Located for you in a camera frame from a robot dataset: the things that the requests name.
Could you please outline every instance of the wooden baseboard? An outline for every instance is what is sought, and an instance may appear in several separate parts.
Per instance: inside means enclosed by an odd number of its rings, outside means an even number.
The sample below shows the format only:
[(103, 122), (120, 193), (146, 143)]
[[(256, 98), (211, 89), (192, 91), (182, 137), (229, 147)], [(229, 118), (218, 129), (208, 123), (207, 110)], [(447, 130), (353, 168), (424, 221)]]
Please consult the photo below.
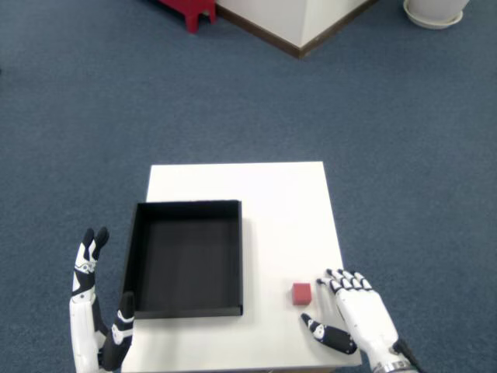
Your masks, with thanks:
[(216, 12), (219, 16), (223, 17), (227, 21), (235, 24), (238, 27), (241, 27), (245, 31), (251, 33), (252, 35), (255, 35), (256, 37), (264, 40), (274, 47), (281, 49), (283, 52), (287, 52), (295, 58), (303, 58), (316, 47), (323, 44), (329, 37), (332, 37), (333, 35), (338, 33), (345, 25), (350, 23), (360, 13), (364, 12), (377, 1), (378, 0), (366, 0), (363, 4), (359, 5), (352, 12), (345, 15), (337, 23), (331, 25), (328, 29), (324, 30), (322, 33), (317, 35), (314, 39), (312, 39), (302, 47), (298, 47), (295, 44), (292, 44), (291, 42), (278, 37), (274, 33), (263, 29), (261, 26), (256, 25), (255, 23), (239, 16), (236, 13), (233, 13), (231, 10), (228, 10), (225, 7), (216, 5)]

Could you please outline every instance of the red cube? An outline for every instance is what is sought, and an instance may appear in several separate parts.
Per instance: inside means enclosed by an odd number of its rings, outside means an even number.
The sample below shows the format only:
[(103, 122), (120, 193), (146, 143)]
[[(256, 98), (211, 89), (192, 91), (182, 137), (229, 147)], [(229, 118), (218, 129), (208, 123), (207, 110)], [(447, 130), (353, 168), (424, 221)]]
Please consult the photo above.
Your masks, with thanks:
[(311, 284), (294, 283), (292, 287), (294, 305), (308, 305), (312, 300)]

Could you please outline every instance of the red stool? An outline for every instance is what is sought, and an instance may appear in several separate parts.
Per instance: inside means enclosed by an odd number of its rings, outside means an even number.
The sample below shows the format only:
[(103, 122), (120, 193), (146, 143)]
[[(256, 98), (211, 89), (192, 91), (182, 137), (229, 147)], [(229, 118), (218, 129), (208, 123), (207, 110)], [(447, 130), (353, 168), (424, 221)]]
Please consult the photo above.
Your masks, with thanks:
[(190, 33), (199, 29), (199, 14), (209, 12), (210, 23), (216, 22), (215, 0), (159, 0), (161, 3), (185, 15), (186, 28)]

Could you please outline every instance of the black tray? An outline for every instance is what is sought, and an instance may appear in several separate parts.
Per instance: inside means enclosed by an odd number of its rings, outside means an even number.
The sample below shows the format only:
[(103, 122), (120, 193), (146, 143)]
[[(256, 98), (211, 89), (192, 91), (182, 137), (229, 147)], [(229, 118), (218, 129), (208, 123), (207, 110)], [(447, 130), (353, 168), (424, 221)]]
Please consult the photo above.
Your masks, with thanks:
[(137, 319), (241, 315), (242, 203), (138, 204), (123, 291)]

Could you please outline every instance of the white flower pot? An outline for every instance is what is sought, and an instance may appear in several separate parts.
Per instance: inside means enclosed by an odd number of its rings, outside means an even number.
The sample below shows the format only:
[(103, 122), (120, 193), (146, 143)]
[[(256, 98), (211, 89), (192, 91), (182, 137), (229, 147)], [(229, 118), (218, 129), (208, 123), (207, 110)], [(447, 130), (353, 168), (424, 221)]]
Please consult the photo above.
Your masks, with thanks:
[(444, 29), (463, 18), (469, 0), (405, 0), (404, 10), (411, 21), (430, 29)]

